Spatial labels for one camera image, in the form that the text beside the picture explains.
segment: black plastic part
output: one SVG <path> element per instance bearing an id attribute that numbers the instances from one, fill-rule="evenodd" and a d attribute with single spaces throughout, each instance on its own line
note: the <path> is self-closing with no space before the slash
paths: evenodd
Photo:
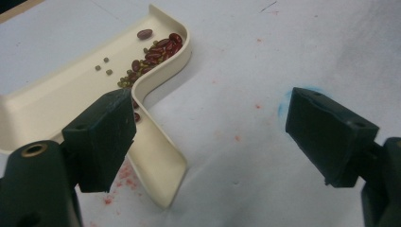
<path id="1" fill-rule="evenodd" d="M 63 130 L 71 181 L 82 192 L 109 191 L 136 134 L 130 89 L 102 96 Z"/>
<path id="2" fill-rule="evenodd" d="M 286 132 L 334 187 L 353 187 L 350 161 L 372 148 L 378 126 L 320 93 L 292 90 Z"/>
<path id="3" fill-rule="evenodd" d="M 330 98 L 294 88 L 286 131 L 326 182 L 352 187 L 357 177 L 366 227 L 401 226 L 401 138 L 383 147 L 374 142 L 378 127 Z"/>
<path id="4" fill-rule="evenodd" d="M 40 148 L 44 151 L 29 156 Z M 56 142 L 39 141 L 11 153 L 0 185 L 0 225 L 81 226 L 75 191 L 65 176 Z"/>

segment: white surface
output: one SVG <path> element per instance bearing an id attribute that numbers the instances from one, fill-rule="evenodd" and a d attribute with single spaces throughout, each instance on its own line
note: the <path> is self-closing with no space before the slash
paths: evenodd
<path id="1" fill-rule="evenodd" d="M 126 186 L 132 174 L 117 176 L 111 195 L 79 195 L 85 226 L 363 226 L 363 181 L 324 186 L 285 134 L 288 92 L 331 96 L 376 123 L 379 144 L 400 135 L 401 2 L 277 1 L 262 11 L 273 2 L 152 2 L 193 38 L 190 62 L 145 103 L 189 169 L 165 211 Z M 1 24 L 0 94 L 111 39 L 148 4 L 44 1 Z"/>

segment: screw hole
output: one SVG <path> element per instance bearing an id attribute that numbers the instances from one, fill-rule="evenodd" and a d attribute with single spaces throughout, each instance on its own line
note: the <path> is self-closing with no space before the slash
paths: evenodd
<path id="1" fill-rule="evenodd" d="M 360 123 L 360 122 L 355 122 L 354 124 L 357 125 L 357 126 L 359 126 L 359 127 L 361 127 L 361 128 L 365 128 L 365 127 L 366 127 L 365 124 Z"/>
<path id="2" fill-rule="evenodd" d="M 24 158 L 30 158 L 39 155 L 45 152 L 46 150 L 47 150 L 47 144 L 35 144 L 24 149 L 21 155 Z"/>
<path id="3" fill-rule="evenodd" d="M 84 130 L 86 129 L 86 125 L 77 125 L 76 130 Z"/>
<path id="4" fill-rule="evenodd" d="M 17 227 L 34 227 L 41 222 L 41 216 L 37 212 L 24 215 L 17 224 Z"/>

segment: cream plastic tray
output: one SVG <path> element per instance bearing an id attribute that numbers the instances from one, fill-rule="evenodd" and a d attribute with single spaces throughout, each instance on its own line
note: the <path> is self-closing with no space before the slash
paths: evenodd
<path id="1" fill-rule="evenodd" d="M 140 41 L 136 33 L 153 30 L 151 38 Z M 153 121 L 142 102 L 157 86 L 177 74 L 191 56 L 190 35 L 182 24 L 153 5 L 149 14 L 126 32 L 87 56 L 30 86 L 0 96 L 0 151 L 11 153 L 34 141 L 51 139 L 61 142 L 61 129 L 103 94 L 118 89 L 117 82 L 127 75 L 131 62 L 143 59 L 143 48 L 162 40 L 171 32 L 183 37 L 183 48 L 138 79 L 132 97 L 140 108 L 134 143 L 128 152 L 133 168 L 150 197 L 168 207 L 183 179 L 186 160 L 162 129 Z M 108 76 L 106 70 L 112 69 Z"/>

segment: red stain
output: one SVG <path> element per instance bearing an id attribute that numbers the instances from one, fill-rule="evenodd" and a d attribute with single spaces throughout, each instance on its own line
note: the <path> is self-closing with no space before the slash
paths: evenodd
<path id="1" fill-rule="evenodd" d="M 106 205 L 111 204 L 113 202 L 113 199 L 114 199 L 114 196 L 111 196 L 111 195 L 107 195 L 105 198 L 103 198 L 104 203 Z"/>
<path id="2" fill-rule="evenodd" d="M 277 16 L 277 15 L 278 15 L 278 12 L 279 12 L 279 11 L 270 11 L 270 12 L 268 12 L 268 13 L 271 13 L 271 14 L 274 14 L 274 15 Z"/>
<path id="3" fill-rule="evenodd" d="M 135 181 L 131 180 L 131 179 L 127 179 L 126 180 L 126 185 L 130 186 L 132 190 L 135 190 L 137 187 L 137 184 Z"/>
<path id="4" fill-rule="evenodd" d="M 94 222 L 92 222 L 92 221 L 89 222 L 89 226 L 90 226 L 90 227 L 97 227 L 97 225 L 96 225 Z"/>

